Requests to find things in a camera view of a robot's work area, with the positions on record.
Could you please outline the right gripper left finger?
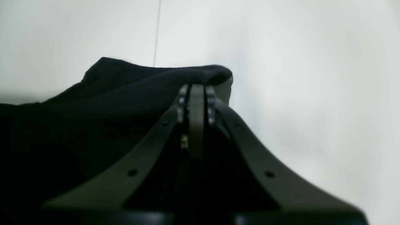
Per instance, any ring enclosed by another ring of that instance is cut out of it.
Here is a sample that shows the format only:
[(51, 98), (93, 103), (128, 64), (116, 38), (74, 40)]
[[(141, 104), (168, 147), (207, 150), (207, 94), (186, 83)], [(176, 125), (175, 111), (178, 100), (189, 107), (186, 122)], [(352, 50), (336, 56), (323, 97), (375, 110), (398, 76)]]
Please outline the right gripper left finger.
[(83, 210), (122, 208), (150, 174), (175, 126), (183, 122), (189, 90), (188, 84), (180, 89), (172, 106), (122, 159), (84, 184), (46, 201), (43, 207)]

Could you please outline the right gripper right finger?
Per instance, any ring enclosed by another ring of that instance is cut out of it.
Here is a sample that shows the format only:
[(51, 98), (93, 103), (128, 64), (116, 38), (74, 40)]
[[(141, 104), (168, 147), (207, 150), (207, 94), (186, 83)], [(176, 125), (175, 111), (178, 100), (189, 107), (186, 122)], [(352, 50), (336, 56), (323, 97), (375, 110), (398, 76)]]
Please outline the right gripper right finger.
[(317, 188), (284, 165), (242, 118), (216, 96), (212, 86), (207, 86), (205, 93), (207, 98), (211, 98), (208, 110), (220, 115), (253, 177), (281, 210), (288, 213), (364, 215), (360, 209)]

